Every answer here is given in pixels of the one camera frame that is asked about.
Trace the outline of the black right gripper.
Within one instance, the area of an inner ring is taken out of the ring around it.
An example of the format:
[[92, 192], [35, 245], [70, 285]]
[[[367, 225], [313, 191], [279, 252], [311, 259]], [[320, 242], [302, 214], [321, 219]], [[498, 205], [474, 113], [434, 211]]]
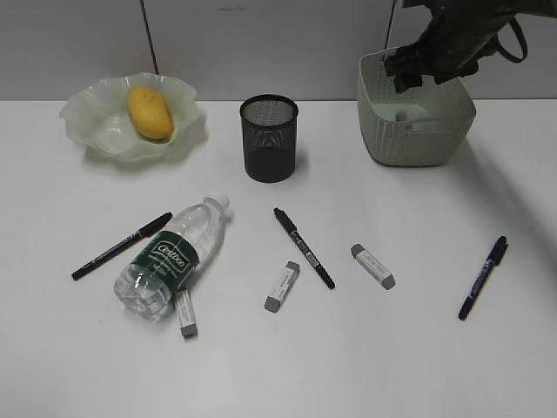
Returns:
[[[426, 31], [415, 44], [399, 47], [384, 62], [398, 94], [421, 87], [424, 72], [434, 72], [436, 84], [473, 75], [479, 59], [494, 53], [519, 64], [526, 59], [528, 48], [516, 16], [556, 17], [555, 1], [430, 1], [427, 6], [432, 21]], [[507, 51], [498, 39], [506, 25], [516, 36], [520, 57]]]

